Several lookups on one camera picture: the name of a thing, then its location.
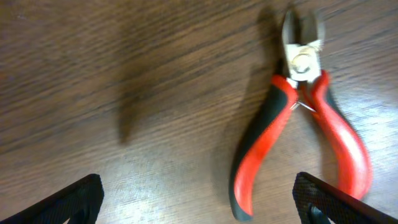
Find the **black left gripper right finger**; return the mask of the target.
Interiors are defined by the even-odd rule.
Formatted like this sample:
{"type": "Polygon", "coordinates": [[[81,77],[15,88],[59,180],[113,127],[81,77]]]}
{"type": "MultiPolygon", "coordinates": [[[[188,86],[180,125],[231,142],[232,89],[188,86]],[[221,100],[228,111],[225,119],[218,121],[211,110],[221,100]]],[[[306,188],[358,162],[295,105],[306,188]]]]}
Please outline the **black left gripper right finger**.
{"type": "Polygon", "coordinates": [[[370,207],[306,172],[296,175],[292,195],[304,224],[397,224],[397,219],[370,207]]]}

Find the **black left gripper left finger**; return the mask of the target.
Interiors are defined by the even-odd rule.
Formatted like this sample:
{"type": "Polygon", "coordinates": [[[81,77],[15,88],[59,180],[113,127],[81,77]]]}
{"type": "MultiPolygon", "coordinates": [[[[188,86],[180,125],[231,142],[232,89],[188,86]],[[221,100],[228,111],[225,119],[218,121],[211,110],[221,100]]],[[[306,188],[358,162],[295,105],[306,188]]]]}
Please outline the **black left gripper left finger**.
{"type": "Polygon", "coordinates": [[[29,208],[2,220],[2,224],[94,224],[104,199],[101,177],[89,174],[29,208]]]}

